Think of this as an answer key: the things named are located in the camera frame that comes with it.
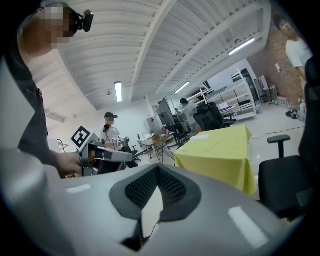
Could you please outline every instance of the brick wall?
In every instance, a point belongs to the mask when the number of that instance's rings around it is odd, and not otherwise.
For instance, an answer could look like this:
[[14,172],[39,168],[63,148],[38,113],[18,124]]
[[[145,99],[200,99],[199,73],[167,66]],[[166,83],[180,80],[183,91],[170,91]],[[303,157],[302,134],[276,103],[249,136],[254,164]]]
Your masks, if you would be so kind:
[[270,31],[265,49],[247,58],[257,77],[265,76],[269,87],[277,86],[278,93],[285,95],[288,102],[298,106],[298,99],[304,97],[298,71],[291,65],[286,55],[287,38],[277,29],[271,19]]

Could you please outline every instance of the white ceiling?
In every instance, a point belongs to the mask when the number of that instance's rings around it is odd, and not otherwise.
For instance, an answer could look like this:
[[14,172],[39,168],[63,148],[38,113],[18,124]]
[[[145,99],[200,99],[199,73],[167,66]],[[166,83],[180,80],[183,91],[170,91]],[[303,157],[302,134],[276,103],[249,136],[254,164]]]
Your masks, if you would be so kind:
[[[191,81],[185,94],[221,68],[262,50],[271,19],[267,0],[67,2],[80,14],[94,13],[91,31],[79,31],[29,66],[54,124],[117,104],[117,81],[124,102],[172,94]],[[252,37],[253,45],[228,55],[237,39]]]

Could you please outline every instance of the floor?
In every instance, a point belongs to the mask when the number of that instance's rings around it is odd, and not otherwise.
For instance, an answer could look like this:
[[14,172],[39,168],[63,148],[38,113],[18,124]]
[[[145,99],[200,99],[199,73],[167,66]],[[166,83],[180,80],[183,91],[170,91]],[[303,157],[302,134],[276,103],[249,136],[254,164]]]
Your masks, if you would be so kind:
[[[285,115],[287,109],[282,106],[263,104],[261,108],[262,113],[257,115],[257,119],[251,118],[240,121],[240,125],[246,125],[252,134],[252,138],[249,141],[248,159],[250,160],[258,186],[260,163],[279,157],[278,144],[268,144],[267,138],[283,134],[289,135],[291,140],[284,143],[284,156],[294,156],[298,154],[298,148],[305,126],[303,122],[287,117]],[[177,147],[171,148],[172,152],[175,150],[177,150]],[[141,162],[137,162],[139,166],[150,164],[149,157],[146,154],[141,155],[139,158],[141,159]],[[159,163],[157,157],[151,159],[151,164],[157,163]],[[175,161],[167,155],[164,155],[163,163],[174,166]],[[259,193],[257,192],[252,197],[258,200]],[[159,189],[156,189],[147,206],[142,211],[143,232],[145,237],[157,231],[158,226],[156,225],[162,209],[161,193]]]

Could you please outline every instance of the yellow tablecloth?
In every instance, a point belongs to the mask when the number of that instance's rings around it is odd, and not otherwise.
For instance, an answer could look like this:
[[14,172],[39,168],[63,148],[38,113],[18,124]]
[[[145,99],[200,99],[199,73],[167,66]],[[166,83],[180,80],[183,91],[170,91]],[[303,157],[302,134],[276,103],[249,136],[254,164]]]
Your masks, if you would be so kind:
[[251,196],[257,191],[248,160],[251,133],[245,125],[200,132],[209,140],[189,141],[174,153],[175,165],[228,183]]

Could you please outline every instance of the vr headset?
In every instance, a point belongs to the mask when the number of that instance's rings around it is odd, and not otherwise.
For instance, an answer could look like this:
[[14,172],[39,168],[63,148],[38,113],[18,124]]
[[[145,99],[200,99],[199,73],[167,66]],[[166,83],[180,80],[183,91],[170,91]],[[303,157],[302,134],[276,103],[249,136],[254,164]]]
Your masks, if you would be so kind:
[[71,16],[71,24],[69,25],[69,33],[66,37],[72,37],[76,34],[78,30],[84,30],[84,32],[89,32],[91,29],[92,22],[94,20],[94,14],[91,10],[86,10],[83,15],[74,11],[67,3],[65,2],[55,2],[50,3],[45,6],[46,8],[67,8],[69,15]]

